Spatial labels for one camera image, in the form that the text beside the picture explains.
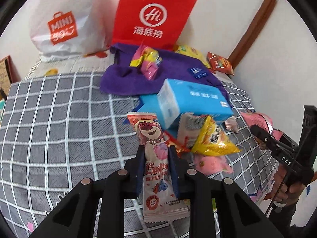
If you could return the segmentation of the right hand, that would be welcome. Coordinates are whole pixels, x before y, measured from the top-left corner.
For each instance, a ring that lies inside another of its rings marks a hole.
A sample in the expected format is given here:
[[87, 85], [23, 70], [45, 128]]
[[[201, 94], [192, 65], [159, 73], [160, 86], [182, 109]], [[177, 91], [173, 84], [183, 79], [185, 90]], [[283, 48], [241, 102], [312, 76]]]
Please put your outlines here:
[[283, 182], [286, 174], [286, 168], [280, 164], [277, 172], [273, 175], [274, 184], [271, 190], [271, 195], [272, 197], [275, 197], [275, 202], [280, 202], [282, 204], [286, 204], [286, 206], [290, 206], [299, 200], [305, 186], [301, 182], [296, 182], [291, 186], [287, 186]]

